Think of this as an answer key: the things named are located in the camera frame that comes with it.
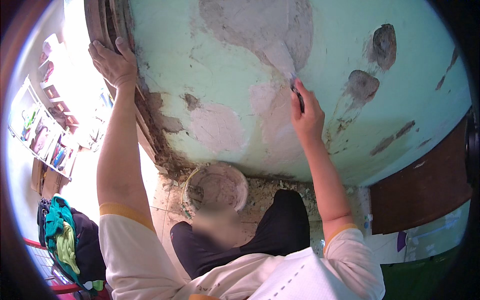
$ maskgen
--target trowel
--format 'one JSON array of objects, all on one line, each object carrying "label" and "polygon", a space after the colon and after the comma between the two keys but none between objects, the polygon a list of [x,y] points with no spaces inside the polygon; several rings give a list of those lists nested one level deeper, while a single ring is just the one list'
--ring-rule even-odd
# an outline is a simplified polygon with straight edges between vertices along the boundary
[{"label": "trowel", "polygon": [[295,72],[293,59],[288,51],[287,45],[285,45],[285,42],[282,40],[276,40],[264,47],[264,53],[270,63],[287,78],[288,83],[290,83],[290,89],[297,94],[299,98],[300,110],[304,113],[305,104],[303,103],[303,97],[294,85],[297,73]]}]

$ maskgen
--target wall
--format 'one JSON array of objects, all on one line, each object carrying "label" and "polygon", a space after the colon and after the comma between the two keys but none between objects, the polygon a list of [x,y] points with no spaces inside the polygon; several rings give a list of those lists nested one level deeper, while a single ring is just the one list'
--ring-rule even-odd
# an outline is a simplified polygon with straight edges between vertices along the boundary
[{"label": "wall", "polygon": [[279,38],[325,111],[345,184],[409,165],[470,106],[462,59],[427,2],[131,0],[130,9],[154,127],[191,162],[311,180],[288,85],[263,55]]},{"label": "wall", "polygon": [[[29,75],[36,93],[44,104],[49,104],[43,90],[38,83],[40,74],[37,74],[39,57],[42,53],[43,41],[52,33],[56,33],[59,39],[62,37],[63,25],[63,2],[53,1],[47,8],[41,19],[32,30],[24,49],[17,61],[17,66],[12,74],[7,99],[13,100],[16,93]],[[32,177],[33,155],[21,142],[8,134],[6,140],[8,153],[7,182],[11,195],[13,211],[18,221],[21,234],[30,240],[38,241],[38,229],[36,224],[37,201],[40,195],[30,187]]]}]

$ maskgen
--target black object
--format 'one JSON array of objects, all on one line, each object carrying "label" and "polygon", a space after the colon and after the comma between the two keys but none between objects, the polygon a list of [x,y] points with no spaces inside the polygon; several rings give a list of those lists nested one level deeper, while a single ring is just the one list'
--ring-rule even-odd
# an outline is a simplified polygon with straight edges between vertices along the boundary
[{"label": "black object", "polygon": [[45,245],[45,216],[50,212],[51,199],[42,198],[38,201],[38,209],[36,211],[36,224],[38,225],[38,241],[40,245]]},{"label": "black object", "polygon": [[191,279],[215,267],[226,265],[237,258],[252,254],[288,255],[310,246],[310,225],[307,210],[296,191],[278,190],[273,204],[258,224],[255,236],[247,244],[225,252],[205,250],[194,236],[192,226],[179,222],[170,230],[173,249]]},{"label": "black object", "polygon": [[303,97],[301,96],[300,92],[297,90],[297,88],[293,84],[290,85],[290,89],[292,90],[292,92],[297,94],[297,97],[299,98],[299,101],[300,101],[300,111],[302,113],[304,113],[305,112],[305,103],[303,102]]},{"label": "black object", "polygon": [[106,280],[107,267],[100,252],[98,225],[75,208],[70,208],[70,212],[78,238],[75,247],[75,262],[80,270],[78,281],[84,284],[87,281]]}]

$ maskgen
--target mint green wall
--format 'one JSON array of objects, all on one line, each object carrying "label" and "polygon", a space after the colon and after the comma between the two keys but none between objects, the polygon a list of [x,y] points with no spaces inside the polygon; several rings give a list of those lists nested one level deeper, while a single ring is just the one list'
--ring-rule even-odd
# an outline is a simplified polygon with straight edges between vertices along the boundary
[{"label": "mint green wall", "polygon": [[[298,76],[315,92],[325,111],[324,135],[331,119],[330,128],[336,131],[337,117],[351,103],[349,96],[342,95],[353,70],[373,73],[380,81],[371,102],[363,109],[345,113],[354,121],[339,135],[335,133],[329,146],[331,159],[345,184],[369,185],[430,151],[461,120],[470,106],[466,71],[459,57],[442,87],[435,90],[450,64],[455,45],[426,2],[310,3],[312,50]],[[268,82],[281,84],[283,78],[276,69],[260,62],[246,48],[218,41],[199,15],[198,1],[131,0],[130,6],[140,75],[150,92],[162,94],[163,107],[153,114],[179,118],[185,128],[178,133],[165,133],[174,151],[193,162],[227,161],[248,175],[283,174],[311,180],[288,115],[272,115],[279,125],[274,126],[274,122],[270,125],[273,131],[265,132],[262,124],[272,123],[272,119],[252,110],[249,88]],[[364,55],[370,36],[382,24],[393,25],[396,32],[396,61],[387,71],[379,71],[376,63],[370,63]],[[232,114],[224,118],[225,124],[206,131],[213,135],[216,131],[226,134],[220,127],[235,131],[228,137],[240,139],[235,147],[212,150],[199,142],[192,132],[192,112],[182,99],[185,93],[195,96],[204,107],[221,104],[231,109]],[[284,103],[287,110],[288,101]],[[409,132],[371,156],[382,139],[395,135],[412,120],[415,125]],[[275,141],[268,135],[274,135]]]}]

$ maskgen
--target person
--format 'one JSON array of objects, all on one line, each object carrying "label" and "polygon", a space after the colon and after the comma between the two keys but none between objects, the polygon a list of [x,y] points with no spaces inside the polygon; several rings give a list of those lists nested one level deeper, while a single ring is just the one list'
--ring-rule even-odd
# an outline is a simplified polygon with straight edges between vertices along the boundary
[{"label": "person", "polygon": [[295,93],[291,122],[308,160],[326,244],[323,258],[310,245],[300,195],[279,190],[254,238],[226,252],[195,244],[192,229],[179,223],[172,244],[186,283],[169,259],[153,226],[140,171],[134,94],[135,55],[121,37],[121,55],[100,42],[89,45],[93,64],[117,89],[97,167],[99,239],[114,299],[381,299],[382,271],[353,224],[340,178],[322,141],[324,112],[300,80],[304,113]]}]

